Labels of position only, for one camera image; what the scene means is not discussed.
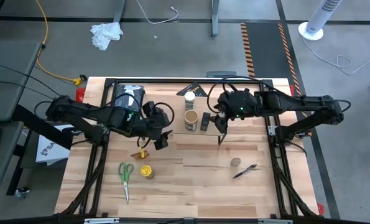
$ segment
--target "green-handled scissors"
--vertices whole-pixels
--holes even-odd
[[[131,174],[133,171],[134,165],[132,164],[125,164],[124,162],[122,162],[118,167],[118,174],[121,177],[121,182],[123,182],[125,198],[127,199],[127,203],[129,203],[129,194],[128,194],[129,174]]]

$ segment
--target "yellow object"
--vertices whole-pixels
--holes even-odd
[[[141,150],[141,157],[145,158],[145,151],[143,150],[142,147],[139,147],[139,149]]]
[[[148,165],[144,165],[141,168],[141,175],[144,177],[148,177],[152,174],[152,168]]]
[[[49,27],[48,27],[48,21],[47,21],[47,16],[45,15],[44,13],[44,10],[42,9],[42,6],[41,4],[38,2],[38,0],[35,0],[41,10],[41,13],[42,13],[42,16],[44,17],[44,21],[45,21],[45,27],[46,27],[46,31],[45,31],[45,37],[44,37],[44,41],[42,41],[42,45],[43,47],[45,48],[45,44],[47,43],[47,39],[48,39],[48,32],[49,32]],[[59,78],[59,79],[63,79],[63,80],[68,80],[68,81],[71,81],[73,82],[76,86],[79,86],[81,85],[81,83],[83,82],[83,80],[81,78],[67,78],[67,77],[63,77],[63,76],[60,76],[60,75],[56,75],[46,69],[44,69],[44,67],[41,65],[40,63],[40,55],[41,55],[41,51],[42,51],[43,48],[41,48],[39,51],[38,51],[38,54],[37,54],[37,65],[40,67],[40,69],[45,72],[46,74],[48,75],[51,75],[55,78]]]

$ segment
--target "white cable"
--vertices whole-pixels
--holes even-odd
[[[347,75],[353,75],[353,74],[355,74],[357,71],[359,71],[360,69],[362,69],[362,68],[364,68],[365,66],[367,66],[367,65],[369,65],[370,64],[370,61],[369,62],[367,62],[367,63],[365,63],[364,65],[362,65],[362,66],[360,66],[359,68],[357,68],[355,71],[353,71],[353,72],[351,72],[351,73],[349,73],[349,72],[347,72],[347,71],[345,71],[344,70],[344,68],[349,68],[351,65],[352,65],[352,60],[351,59],[349,59],[348,57],[345,57],[345,56],[343,56],[343,55],[338,55],[337,57],[336,57],[336,59],[335,59],[335,63],[332,63],[332,62],[329,62],[329,61],[327,61],[327,60],[325,60],[324,58],[322,58],[321,56],[319,56],[316,52],[314,52],[313,50],[312,50],[312,48],[306,43],[306,41],[305,41],[305,35],[303,35],[303,43],[305,44],[305,46],[307,46],[308,48],[309,48],[309,50],[317,57],[317,58],[319,58],[320,60],[322,60],[323,62],[326,62],[327,64],[330,64],[330,65],[332,65],[332,66],[335,66],[336,68],[338,68],[341,72],[343,72],[343,73],[345,73],[345,74],[347,74]],[[348,62],[349,62],[349,65],[340,65],[339,63],[338,63],[338,61],[339,61],[339,59],[340,58],[343,58],[343,59],[346,59]]]
[[[171,18],[171,19],[167,19],[167,20],[165,20],[165,21],[160,21],[160,22],[151,22],[151,21],[147,18],[146,12],[145,12],[145,10],[143,10],[142,5],[139,3],[139,1],[138,1],[138,0],[136,0],[136,2],[137,2],[137,4],[139,5],[139,7],[141,8],[141,10],[142,10],[142,12],[143,12],[143,15],[145,15],[146,20],[147,20],[150,24],[161,24],[161,23],[163,23],[163,22],[173,21],[174,19],[177,19],[177,18],[179,17],[179,12],[178,12],[176,9],[174,9],[174,8],[173,8],[173,6],[171,6],[171,7],[170,7],[170,8],[171,8],[171,10],[173,10],[174,12],[176,12],[176,13],[177,13],[177,15],[176,15],[176,16],[174,16],[174,17],[173,17],[173,18]]]

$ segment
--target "scissors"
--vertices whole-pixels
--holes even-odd
[[[128,195],[128,181],[129,181],[129,174],[134,171],[134,165],[126,164],[124,162],[120,163],[118,167],[118,175],[121,177],[121,182],[123,182],[124,190],[125,190],[125,198],[127,199],[127,203],[129,203],[129,195]]]
[[[244,170],[244,171],[242,171],[242,172],[240,172],[240,173],[236,174],[233,178],[234,178],[234,179],[236,179],[236,178],[238,178],[239,176],[241,176],[241,175],[245,174],[246,172],[248,172],[248,171],[250,171],[250,170],[257,170],[257,169],[255,169],[255,167],[256,167],[256,166],[257,166],[257,164],[253,164],[253,165],[249,166],[246,170]]]

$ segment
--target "orange striped tape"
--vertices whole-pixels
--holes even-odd
[[[240,28],[241,36],[243,37],[244,53],[246,54],[248,76],[255,77],[254,64],[252,62],[251,48],[249,46],[246,24],[240,24]]]
[[[289,63],[292,80],[294,81],[295,92],[297,93],[298,96],[301,96],[302,95],[301,89],[299,88],[297,75],[295,74],[294,65],[292,64],[291,54],[290,54],[289,46],[287,45],[287,40],[285,39],[283,25],[281,23],[277,23],[277,25],[279,25],[279,32],[280,32],[280,35],[282,36],[283,47],[284,47],[285,54],[287,56],[287,61]],[[304,111],[302,112],[302,115],[305,118],[308,116]]]

